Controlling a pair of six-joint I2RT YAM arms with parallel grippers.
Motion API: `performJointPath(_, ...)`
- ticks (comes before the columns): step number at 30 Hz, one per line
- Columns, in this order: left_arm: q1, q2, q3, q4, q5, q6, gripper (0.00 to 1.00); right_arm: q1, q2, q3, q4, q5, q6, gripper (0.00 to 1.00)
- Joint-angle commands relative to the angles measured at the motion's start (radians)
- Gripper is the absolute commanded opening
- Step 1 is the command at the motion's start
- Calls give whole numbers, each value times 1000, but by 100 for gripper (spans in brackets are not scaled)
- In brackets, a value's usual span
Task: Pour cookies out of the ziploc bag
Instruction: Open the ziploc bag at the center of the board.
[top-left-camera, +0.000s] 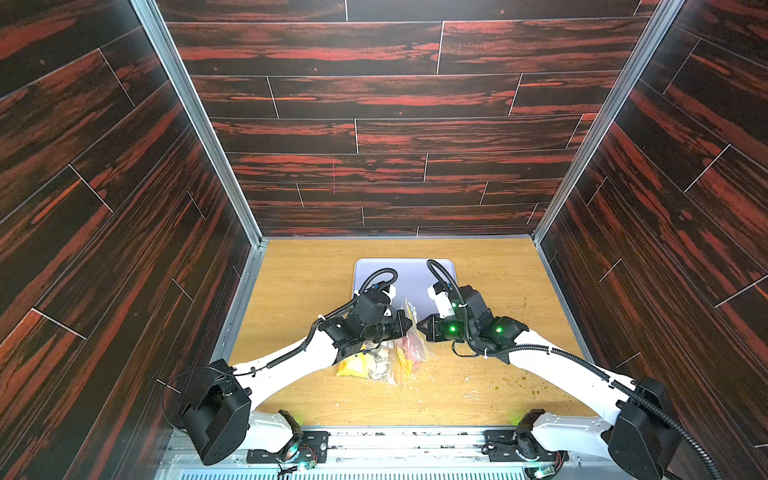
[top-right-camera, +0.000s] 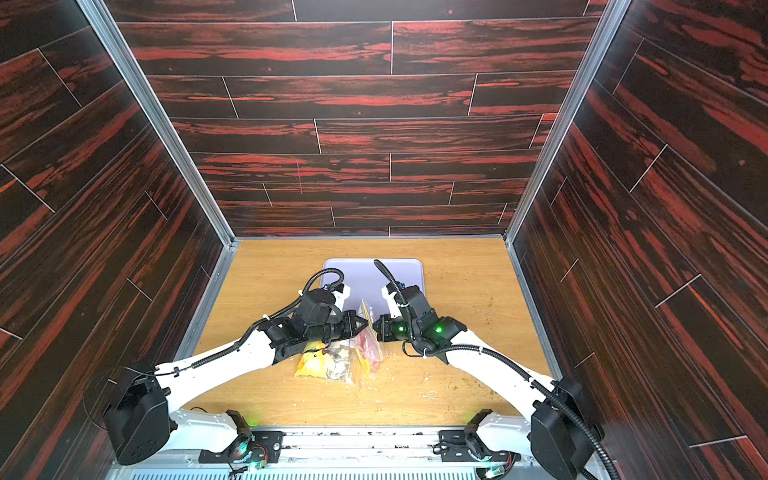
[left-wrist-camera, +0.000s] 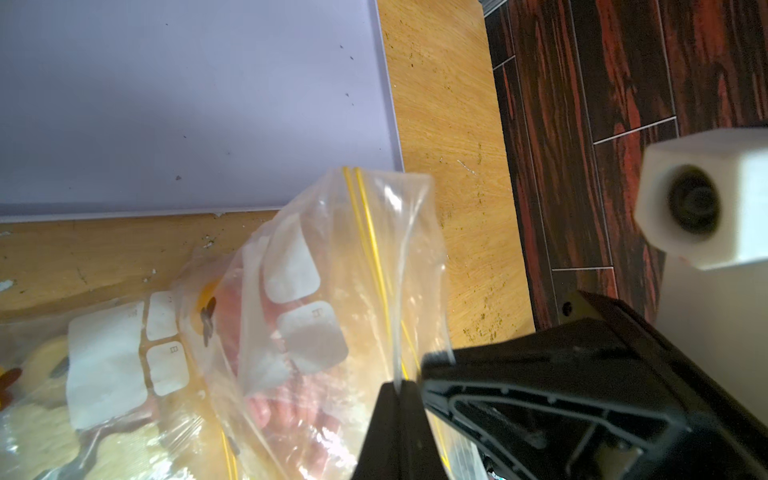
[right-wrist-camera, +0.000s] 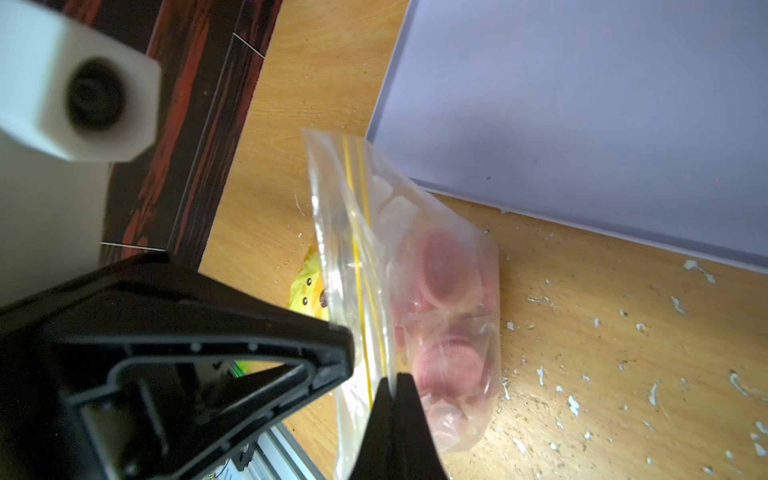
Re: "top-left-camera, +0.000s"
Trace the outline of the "ziploc bag with pink cookies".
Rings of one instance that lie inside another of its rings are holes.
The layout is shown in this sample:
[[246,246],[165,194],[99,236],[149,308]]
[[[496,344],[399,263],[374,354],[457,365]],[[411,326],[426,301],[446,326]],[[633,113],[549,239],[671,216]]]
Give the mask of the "ziploc bag with pink cookies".
[[395,341],[395,380],[398,384],[413,380],[419,369],[428,361],[434,358],[434,355],[428,348],[426,337],[417,329],[417,323],[420,316],[407,299],[404,300],[403,309],[405,316],[411,320],[413,325],[408,329],[406,335]]

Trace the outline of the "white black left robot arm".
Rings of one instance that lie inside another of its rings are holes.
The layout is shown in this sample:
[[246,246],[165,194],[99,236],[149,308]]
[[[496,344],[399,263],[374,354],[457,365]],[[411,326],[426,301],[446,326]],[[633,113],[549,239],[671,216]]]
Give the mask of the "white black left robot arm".
[[266,399],[316,371],[363,352],[365,345],[404,337],[413,323],[393,305],[392,286],[358,292],[320,316],[307,337],[270,355],[230,366],[223,359],[183,373],[170,402],[171,423],[190,438],[201,463],[214,465],[240,448],[291,459],[303,436],[286,411],[265,414]]

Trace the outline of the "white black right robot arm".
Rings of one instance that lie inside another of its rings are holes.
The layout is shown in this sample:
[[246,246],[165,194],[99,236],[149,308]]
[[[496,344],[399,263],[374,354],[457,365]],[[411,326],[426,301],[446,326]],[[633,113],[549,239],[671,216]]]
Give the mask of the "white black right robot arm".
[[464,343],[472,355],[534,374],[593,411],[568,417],[530,410],[511,442],[519,458],[586,454],[613,461],[635,479],[666,478],[681,436],[669,424],[675,417],[663,385],[635,382],[558,348],[524,323],[494,315],[470,286],[437,282],[427,295],[436,311],[417,324],[427,341]]

